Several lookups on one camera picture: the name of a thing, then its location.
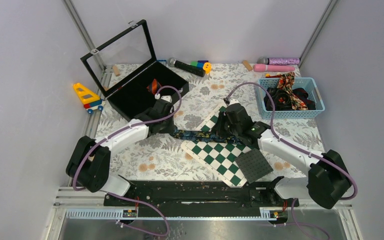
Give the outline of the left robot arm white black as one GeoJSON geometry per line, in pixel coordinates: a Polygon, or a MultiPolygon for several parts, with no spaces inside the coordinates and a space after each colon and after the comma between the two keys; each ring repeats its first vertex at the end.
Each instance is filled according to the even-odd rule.
{"type": "Polygon", "coordinates": [[[122,205],[132,204],[135,192],[130,188],[130,182],[120,175],[110,173],[110,161],[122,150],[152,135],[174,132],[173,112],[173,104],[163,97],[153,107],[107,136],[96,139],[81,137],[67,164],[66,174],[73,179],[74,184],[80,184],[80,190],[112,193],[122,205]]]}

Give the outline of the dark blue floral tie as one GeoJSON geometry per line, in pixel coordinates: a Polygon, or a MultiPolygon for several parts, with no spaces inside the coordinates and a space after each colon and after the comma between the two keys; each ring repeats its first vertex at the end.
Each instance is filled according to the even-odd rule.
{"type": "Polygon", "coordinates": [[[218,136],[211,131],[192,131],[177,129],[169,134],[173,138],[183,141],[204,142],[204,143],[223,143],[233,145],[244,145],[244,143],[234,135],[218,136]]]}

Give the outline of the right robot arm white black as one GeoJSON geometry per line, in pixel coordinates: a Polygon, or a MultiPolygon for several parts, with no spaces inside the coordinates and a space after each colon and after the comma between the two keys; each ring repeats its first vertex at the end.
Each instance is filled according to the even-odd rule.
{"type": "Polygon", "coordinates": [[[310,198],[332,209],[351,188],[352,180],[341,155],[334,151],[311,150],[278,134],[272,126],[253,121],[240,103],[221,111],[211,131],[221,138],[236,137],[240,143],[259,148],[290,163],[304,178],[282,178],[267,191],[267,201],[281,205],[290,198],[310,198]]]}

